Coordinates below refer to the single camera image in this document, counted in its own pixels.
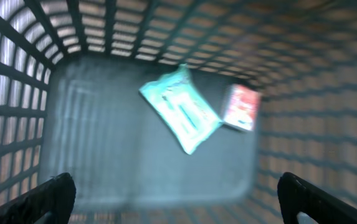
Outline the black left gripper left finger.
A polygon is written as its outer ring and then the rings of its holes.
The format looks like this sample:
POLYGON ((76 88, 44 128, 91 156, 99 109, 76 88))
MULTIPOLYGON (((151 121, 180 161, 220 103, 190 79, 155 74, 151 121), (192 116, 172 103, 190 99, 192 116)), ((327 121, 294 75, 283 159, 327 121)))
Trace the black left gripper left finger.
POLYGON ((74 208, 75 182, 61 173, 14 200, 0 206, 0 224, 68 223, 74 208))

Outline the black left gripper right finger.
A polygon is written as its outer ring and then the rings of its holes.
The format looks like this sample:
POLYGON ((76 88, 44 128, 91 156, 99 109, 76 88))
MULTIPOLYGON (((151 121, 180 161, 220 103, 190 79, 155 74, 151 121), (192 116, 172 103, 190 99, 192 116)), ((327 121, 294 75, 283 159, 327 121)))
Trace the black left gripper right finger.
POLYGON ((357 224, 356 208, 291 172, 279 178, 277 195, 284 224, 299 224, 299 213, 321 224, 357 224))

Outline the red small carton box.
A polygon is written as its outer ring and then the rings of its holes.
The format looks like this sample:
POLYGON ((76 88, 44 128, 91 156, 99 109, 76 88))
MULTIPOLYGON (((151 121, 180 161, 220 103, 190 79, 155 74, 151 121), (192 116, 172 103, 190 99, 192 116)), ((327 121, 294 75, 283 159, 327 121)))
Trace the red small carton box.
POLYGON ((261 93, 244 85, 230 85, 222 107, 223 123, 241 131, 253 131, 261 98, 261 93))

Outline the mint green tissue pack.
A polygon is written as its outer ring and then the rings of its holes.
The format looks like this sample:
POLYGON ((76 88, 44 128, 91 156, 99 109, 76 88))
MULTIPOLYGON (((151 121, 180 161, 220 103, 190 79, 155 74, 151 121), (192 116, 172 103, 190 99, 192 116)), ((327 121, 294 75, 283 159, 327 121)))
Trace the mint green tissue pack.
POLYGON ((186 64, 145 83, 139 92, 172 130, 188 155, 222 125, 218 114, 194 85, 186 64))

